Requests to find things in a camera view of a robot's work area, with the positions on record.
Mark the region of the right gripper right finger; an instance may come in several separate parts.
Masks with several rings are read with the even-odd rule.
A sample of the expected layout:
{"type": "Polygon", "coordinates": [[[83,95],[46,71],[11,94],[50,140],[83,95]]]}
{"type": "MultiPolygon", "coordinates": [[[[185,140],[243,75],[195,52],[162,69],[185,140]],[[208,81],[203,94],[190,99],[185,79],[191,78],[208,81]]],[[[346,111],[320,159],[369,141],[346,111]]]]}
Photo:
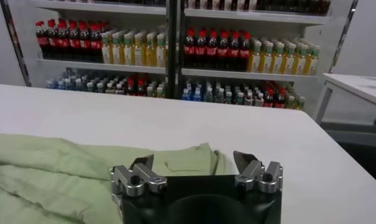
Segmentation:
{"type": "Polygon", "coordinates": [[[283,167],[271,161],[266,167],[253,154],[233,152],[233,159],[239,174],[235,176],[235,186],[245,192],[258,189],[265,194],[274,194],[283,188],[283,167]]]}

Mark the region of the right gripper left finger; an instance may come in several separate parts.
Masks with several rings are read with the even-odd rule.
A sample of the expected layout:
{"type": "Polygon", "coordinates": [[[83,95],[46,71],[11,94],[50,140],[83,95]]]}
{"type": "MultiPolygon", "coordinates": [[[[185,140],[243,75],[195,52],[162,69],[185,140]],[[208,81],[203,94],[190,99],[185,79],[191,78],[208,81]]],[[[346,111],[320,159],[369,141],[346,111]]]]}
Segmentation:
{"type": "Polygon", "coordinates": [[[152,170],[153,162],[154,155],[148,155],[134,159],[128,168],[123,165],[114,166],[110,171],[112,195],[140,197],[146,189],[155,194],[166,192],[167,178],[152,170]]]}

